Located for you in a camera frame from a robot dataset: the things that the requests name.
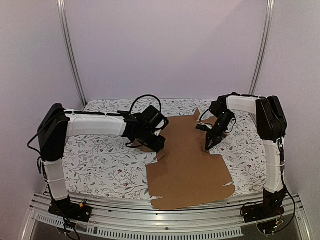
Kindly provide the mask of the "aluminium corner post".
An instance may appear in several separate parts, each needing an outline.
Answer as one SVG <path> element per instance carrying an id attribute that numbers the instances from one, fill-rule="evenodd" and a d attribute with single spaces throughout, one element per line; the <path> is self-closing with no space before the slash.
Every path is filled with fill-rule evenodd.
<path id="1" fill-rule="evenodd" d="M 66 1 L 65 0 L 57 0 L 56 2 L 57 2 L 57 10 L 58 10 L 58 15 L 59 15 L 62 35 L 63 35 L 64 44 L 65 44 L 65 48 L 66 48 L 66 54 L 67 54 L 68 61 L 70 64 L 72 77 L 74 80 L 74 84 L 75 84 L 80 102 L 85 107 L 87 105 L 87 98 L 85 95 L 85 91 L 83 88 L 83 84 L 81 81 L 81 77 L 79 74 L 77 61 L 76 61 L 76 57 L 75 57 L 75 53 L 74 53 L 74 49 L 73 49 L 71 33 L 70 33 L 70 29 L 69 29 L 69 24 L 68 24 Z"/>
<path id="2" fill-rule="evenodd" d="M 268 0 L 266 5 L 265 19 L 264 25 L 262 28 L 262 37 L 260 42 L 260 47 L 258 51 L 257 61 L 255 64 L 255 68 L 253 71 L 253 76 L 251 80 L 251 84 L 249 87 L 249 95 L 254 95 L 257 89 L 257 85 L 259 82 L 260 74 L 263 67 L 264 58 L 267 51 L 268 40 L 270 36 L 270 31 L 272 27 L 273 13 L 275 7 L 275 0 Z"/>

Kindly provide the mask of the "right aluminium corner post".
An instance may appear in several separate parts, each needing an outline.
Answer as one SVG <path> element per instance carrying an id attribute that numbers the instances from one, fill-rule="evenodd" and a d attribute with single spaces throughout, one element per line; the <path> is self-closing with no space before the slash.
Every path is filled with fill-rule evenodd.
<path id="1" fill-rule="evenodd" d="M 265 19 L 264 25 L 262 28 L 262 37 L 260 42 L 260 47 L 258 51 L 257 61 L 255 64 L 255 68 L 253 71 L 253 76 L 251 80 L 251 84 L 249 87 L 249 95 L 254 95 L 257 89 L 257 85 L 259 82 L 260 74 L 263 67 L 264 58 L 267 51 L 268 40 L 270 36 L 270 31 L 272 27 L 273 13 L 275 7 L 275 0 L 268 0 L 266 5 Z"/>

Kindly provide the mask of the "brown cardboard box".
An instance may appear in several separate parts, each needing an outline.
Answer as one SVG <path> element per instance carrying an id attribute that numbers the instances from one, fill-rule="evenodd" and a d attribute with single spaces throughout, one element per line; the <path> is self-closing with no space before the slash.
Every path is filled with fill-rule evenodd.
<path id="1" fill-rule="evenodd" d="M 236 190 L 220 154 L 205 150 L 205 133 L 197 130 L 199 109 L 192 115 L 171 116 L 161 131 L 164 148 L 157 161 L 147 164 L 151 205 L 162 211 L 177 210 L 220 201 Z"/>

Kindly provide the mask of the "white floral table cloth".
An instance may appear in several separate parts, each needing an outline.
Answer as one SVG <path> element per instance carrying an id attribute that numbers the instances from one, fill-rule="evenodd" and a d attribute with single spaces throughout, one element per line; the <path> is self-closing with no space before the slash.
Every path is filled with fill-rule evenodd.
<path id="1" fill-rule="evenodd" d="M 142 112 L 153 105 L 167 117 L 193 115 L 198 109 L 204 120 L 211 104 L 207 99 L 162 99 L 146 97 L 138 102 L 131 99 L 92 100 L 87 112 L 114 113 L 118 110 Z M 235 185 L 235 195 L 260 193 L 266 183 L 266 156 L 262 140 L 248 113 L 236 111 L 236 123 L 231 133 L 210 150 L 222 155 Z M 126 138 L 115 135 L 79 135 L 70 137 L 65 145 L 63 170 L 70 193 L 97 198 L 151 200 L 147 168 L 155 163 L 154 152 L 127 147 Z"/>

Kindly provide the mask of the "left aluminium corner post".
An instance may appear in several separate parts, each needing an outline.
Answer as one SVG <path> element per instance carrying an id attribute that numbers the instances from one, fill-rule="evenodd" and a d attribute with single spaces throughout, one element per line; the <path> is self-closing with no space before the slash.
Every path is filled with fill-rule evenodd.
<path id="1" fill-rule="evenodd" d="M 70 33 L 70 29 L 69 29 L 69 24 L 68 24 L 66 1 L 65 0 L 57 0 L 56 2 L 57 2 L 57 10 L 58 10 L 58 15 L 59 15 L 62 35 L 63 35 L 64 44 L 65 44 L 65 48 L 66 48 L 66 54 L 67 54 L 68 61 L 70 64 L 72 77 L 74 80 L 74 84 L 75 84 L 80 102 L 85 107 L 87 105 L 87 98 L 85 95 L 85 91 L 83 88 L 83 84 L 81 81 L 81 77 L 79 74 L 77 61 L 76 61 L 76 57 L 75 57 L 75 53 L 74 53 L 74 49 L 73 49 L 71 33 Z"/>

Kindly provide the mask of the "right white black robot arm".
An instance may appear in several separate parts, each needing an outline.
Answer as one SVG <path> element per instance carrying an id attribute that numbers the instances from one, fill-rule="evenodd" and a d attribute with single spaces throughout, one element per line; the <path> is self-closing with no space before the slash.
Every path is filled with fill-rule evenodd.
<path id="1" fill-rule="evenodd" d="M 246 223 L 260 221 L 284 214 L 283 200 L 287 187 L 284 183 L 284 143 L 287 120 L 277 96 L 254 96 L 231 93 L 212 101 L 208 112 L 216 117 L 212 127 L 198 124 L 205 131 L 205 150 L 218 145 L 227 134 L 228 125 L 236 118 L 235 111 L 252 114 L 256 118 L 257 134 L 262 140 L 266 154 L 266 183 L 263 202 L 245 204 L 240 214 Z"/>

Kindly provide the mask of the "aluminium front rail frame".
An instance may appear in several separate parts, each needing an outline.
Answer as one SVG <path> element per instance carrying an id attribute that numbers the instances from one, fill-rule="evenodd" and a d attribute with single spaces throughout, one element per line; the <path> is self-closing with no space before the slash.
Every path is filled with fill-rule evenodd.
<path id="1" fill-rule="evenodd" d="M 81 239 L 110 240 L 312 240 L 314 238 L 298 195 L 285 198 L 279 229 L 260 233 L 257 222 L 245 222 L 245 203 L 261 203 L 262 195 L 225 200 L 172 211 L 157 210 L 147 200 L 88 196 L 89 222 L 76 222 Z"/>

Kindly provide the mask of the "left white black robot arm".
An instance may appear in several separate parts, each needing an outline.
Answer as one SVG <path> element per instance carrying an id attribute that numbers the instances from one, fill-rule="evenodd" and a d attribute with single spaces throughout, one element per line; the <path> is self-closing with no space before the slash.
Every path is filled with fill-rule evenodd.
<path id="1" fill-rule="evenodd" d="M 81 135 L 113 135 L 127 138 L 130 144 L 159 153 L 165 146 L 165 137 L 160 135 L 169 124 L 161 108 L 148 106 L 143 112 L 131 110 L 109 112 L 85 112 L 65 109 L 62 104 L 52 105 L 35 136 L 39 153 L 37 167 L 49 187 L 51 206 L 49 213 L 65 219 L 88 222 L 92 208 L 86 200 L 73 203 L 66 186 L 63 168 L 65 145 L 68 138 Z"/>

